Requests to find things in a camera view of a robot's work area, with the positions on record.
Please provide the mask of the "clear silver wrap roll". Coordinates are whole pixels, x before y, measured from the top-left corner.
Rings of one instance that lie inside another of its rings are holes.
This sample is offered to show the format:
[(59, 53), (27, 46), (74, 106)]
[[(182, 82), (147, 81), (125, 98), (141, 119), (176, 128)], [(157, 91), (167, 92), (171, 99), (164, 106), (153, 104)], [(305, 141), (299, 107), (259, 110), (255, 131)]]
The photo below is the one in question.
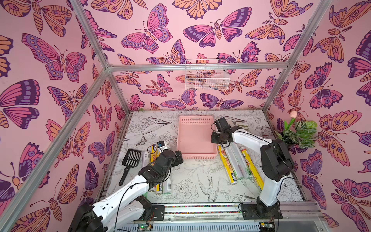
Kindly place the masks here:
[(235, 156), (234, 150), (232, 148), (232, 145), (229, 145), (228, 147), (224, 148), (227, 154), (227, 157), (230, 161), (231, 167), (233, 168), (235, 177), (237, 179), (244, 179), (244, 175), (241, 171), (241, 168), (239, 166), (239, 163), (237, 161), (237, 158)]

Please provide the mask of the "white green wrap roll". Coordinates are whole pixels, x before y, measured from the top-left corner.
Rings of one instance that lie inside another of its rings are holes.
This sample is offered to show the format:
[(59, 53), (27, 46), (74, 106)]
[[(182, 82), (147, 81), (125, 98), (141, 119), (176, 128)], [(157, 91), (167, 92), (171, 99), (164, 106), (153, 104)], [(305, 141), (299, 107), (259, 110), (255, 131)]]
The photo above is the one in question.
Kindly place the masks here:
[(170, 147), (165, 144), (161, 149), (161, 154), (165, 157), (165, 177), (162, 182), (163, 194), (172, 193), (172, 182), (170, 180), (171, 176), (171, 166), (173, 163), (173, 152)]

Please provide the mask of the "pink plastic basket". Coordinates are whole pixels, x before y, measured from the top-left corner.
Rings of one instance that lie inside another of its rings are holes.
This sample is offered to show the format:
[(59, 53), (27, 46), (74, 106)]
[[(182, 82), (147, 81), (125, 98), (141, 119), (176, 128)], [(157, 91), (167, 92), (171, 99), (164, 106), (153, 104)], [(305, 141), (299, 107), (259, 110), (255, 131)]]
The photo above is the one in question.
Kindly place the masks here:
[(217, 156), (217, 145), (211, 142), (213, 116), (180, 116), (177, 150), (185, 160), (213, 160)]

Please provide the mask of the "clear green wrap roll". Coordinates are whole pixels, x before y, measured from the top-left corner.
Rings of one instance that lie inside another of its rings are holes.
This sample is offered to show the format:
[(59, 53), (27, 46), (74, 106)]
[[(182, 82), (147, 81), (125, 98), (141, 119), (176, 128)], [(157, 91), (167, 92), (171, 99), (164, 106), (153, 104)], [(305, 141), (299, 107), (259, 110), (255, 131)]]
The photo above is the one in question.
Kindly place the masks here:
[(237, 164), (238, 164), (239, 170), (242, 173), (242, 176), (244, 177), (244, 179), (252, 179), (253, 175), (252, 175), (249, 167), (247, 166), (245, 158), (242, 155), (242, 153), (241, 153), (241, 151), (240, 151), (240, 149), (239, 149), (239, 147), (237, 146), (236, 143), (232, 144), (232, 149), (233, 149), (233, 152), (235, 154)]

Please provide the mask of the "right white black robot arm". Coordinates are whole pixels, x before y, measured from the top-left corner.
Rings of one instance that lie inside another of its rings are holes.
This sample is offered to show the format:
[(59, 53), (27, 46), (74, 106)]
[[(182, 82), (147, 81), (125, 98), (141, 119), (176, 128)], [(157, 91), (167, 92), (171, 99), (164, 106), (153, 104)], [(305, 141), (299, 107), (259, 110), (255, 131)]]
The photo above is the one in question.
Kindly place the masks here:
[(240, 144), (260, 155), (261, 169), (265, 174), (264, 186), (257, 198), (257, 205), (264, 208), (278, 203), (281, 184), (293, 170), (294, 163), (287, 144), (280, 139), (265, 139), (242, 129), (231, 127), (225, 118), (214, 122), (216, 131), (212, 132), (211, 142), (219, 145)]

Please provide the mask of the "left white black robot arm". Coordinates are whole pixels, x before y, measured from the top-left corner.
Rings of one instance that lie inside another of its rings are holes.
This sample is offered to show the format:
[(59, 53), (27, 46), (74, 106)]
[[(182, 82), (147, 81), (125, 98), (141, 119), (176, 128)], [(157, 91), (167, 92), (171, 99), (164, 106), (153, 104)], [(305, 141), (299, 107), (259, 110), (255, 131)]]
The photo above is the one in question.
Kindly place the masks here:
[(145, 218), (152, 204), (144, 194), (170, 176), (184, 162), (181, 151), (164, 149), (157, 159), (142, 168), (128, 184), (94, 204), (78, 207), (69, 232), (114, 232), (131, 221)]

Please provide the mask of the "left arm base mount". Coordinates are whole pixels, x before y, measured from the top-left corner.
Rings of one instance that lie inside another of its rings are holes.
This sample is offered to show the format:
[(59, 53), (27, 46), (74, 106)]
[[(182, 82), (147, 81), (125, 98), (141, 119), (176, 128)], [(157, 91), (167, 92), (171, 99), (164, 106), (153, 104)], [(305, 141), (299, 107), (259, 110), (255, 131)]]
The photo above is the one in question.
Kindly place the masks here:
[(154, 205), (150, 209), (146, 209), (139, 221), (164, 221), (165, 205)]

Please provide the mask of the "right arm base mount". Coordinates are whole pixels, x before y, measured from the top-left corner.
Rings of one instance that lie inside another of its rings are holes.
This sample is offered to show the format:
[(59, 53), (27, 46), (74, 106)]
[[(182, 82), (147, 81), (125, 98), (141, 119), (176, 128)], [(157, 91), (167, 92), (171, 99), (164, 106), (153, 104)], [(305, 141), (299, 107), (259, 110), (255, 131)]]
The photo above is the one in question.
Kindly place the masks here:
[(269, 207), (260, 204), (241, 204), (240, 211), (245, 220), (271, 220), (283, 218), (278, 203)]

